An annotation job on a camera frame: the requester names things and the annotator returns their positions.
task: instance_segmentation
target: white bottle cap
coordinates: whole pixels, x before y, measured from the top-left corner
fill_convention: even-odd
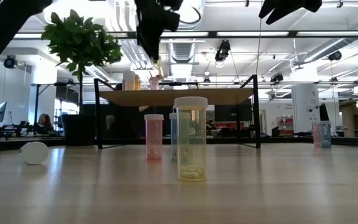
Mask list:
[[[187,96],[175,99],[175,107],[181,106],[200,106],[202,108],[208,107],[208,99],[199,96]]]
[[[162,115],[162,114],[146,114],[144,116],[144,119],[146,121],[163,121],[164,115]]]
[[[169,119],[178,119],[178,114],[177,113],[170,113],[169,114]]]
[[[49,156],[49,148],[42,142],[29,142],[20,148],[23,160],[28,164],[40,164]]]

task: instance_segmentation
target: security camera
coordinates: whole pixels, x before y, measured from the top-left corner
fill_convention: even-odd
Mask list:
[[[8,55],[4,61],[5,68],[17,68],[17,60],[15,55]]]

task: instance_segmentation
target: ceiling light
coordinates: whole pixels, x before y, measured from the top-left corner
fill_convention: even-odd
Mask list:
[[[287,31],[249,31],[249,32],[218,32],[216,35],[218,37],[259,37],[259,36],[287,36],[289,32]]]
[[[111,36],[115,38],[126,38],[128,37],[128,34],[126,32],[111,32],[109,33]]]
[[[207,37],[208,32],[164,32],[161,37]]]
[[[344,35],[348,36],[358,36],[358,31],[301,31],[296,34],[298,37],[304,36],[333,36],[340,37]]]
[[[14,39],[40,39],[42,34],[16,34]]]
[[[202,44],[205,40],[161,40],[162,44]]]

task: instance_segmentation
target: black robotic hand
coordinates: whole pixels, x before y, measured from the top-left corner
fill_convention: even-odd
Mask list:
[[[160,47],[160,36],[164,29],[176,31],[179,26],[180,15],[164,9],[170,6],[178,10],[181,0],[135,0],[137,7],[137,44],[142,46],[147,55],[156,62]]]
[[[259,17],[263,19],[273,11],[266,21],[266,24],[270,25],[302,7],[317,12],[322,3],[322,0],[265,0]]]

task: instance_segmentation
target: plastic container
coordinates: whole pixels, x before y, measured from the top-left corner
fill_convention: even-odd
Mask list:
[[[146,159],[162,158],[162,114],[146,114]]]
[[[135,90],[140,90],[140,77],[135,75]]]
[[[178,145],[177,145],[177,137],[178,137],[178,114],[171,113],[169,114],[169,118],[171,120],[171,161],[178,161]]]
[[[135,72],[128,70],[124,71],[122,90],[135,90]]]
[[[175,99],[178,113],[178,178],[206,180],[206,108],[203,97]]]
[[[151,90],[159,90],[159,87],[158,87],[159,81],[158,81],[157,77],[151,77],[149,82],[150,82]]]
[[[331,148],[331,122],[314,121],[311,124],[313,130],[313,142],[315,147]]]

